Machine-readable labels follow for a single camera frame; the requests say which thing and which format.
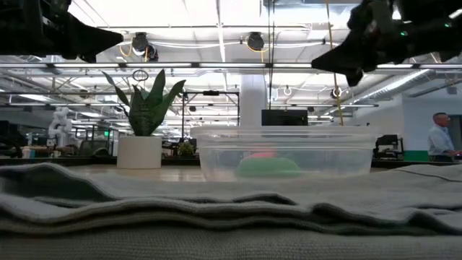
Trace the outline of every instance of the green object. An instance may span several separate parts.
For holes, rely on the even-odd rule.
[[[173,85],[170,92],[163,95],[165,86],[165,70],[162,70],[152,85],[150,92],[133,85],[134,93],[128,101],[125,93],[118,88],[114,80],[103,72],[109,84],[114,86],[115,92],[121,102],[130,108],[127,112],[125,106],[121,105],[123,112],[128,117],[133,132],[138,137],[148,137],[164,121],[168,108],[172,105],[175,96],[183,92],[185,80]]]
[[[420,150],[404,151],[404,160],[408,162],[428,162],[428,152]]]
[[[249,158],[240,162],[240,177],[293,178],[302,175],[297,163],[287,158]]]
[[[178,154],[180,156],[191,156],[194,155],[194,147],[188,142],[182,142],[178,148]]]

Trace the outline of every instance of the gray cloth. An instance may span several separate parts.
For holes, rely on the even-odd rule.
[[[0,168],[3,259],[462,259],[462,166],[168,183]]]

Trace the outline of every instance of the white plant pot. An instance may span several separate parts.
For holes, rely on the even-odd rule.
[[[162,139],[125,136],[118,141],[117,168],[156,169],[162,162]]]

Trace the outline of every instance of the black monitor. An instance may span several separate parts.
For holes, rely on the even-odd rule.
[[[306,110],[262,110],[262,126],[307,126]]]
[[[376,145],[398,145],[397,134],[386,134],[377,138]]]

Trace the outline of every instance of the white shirt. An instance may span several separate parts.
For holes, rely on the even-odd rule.
[[[454,145],[450,139],[448,129],[434,125],[428,133],[428,155],[448,156],[448,151],[450,150],[454,150]]]

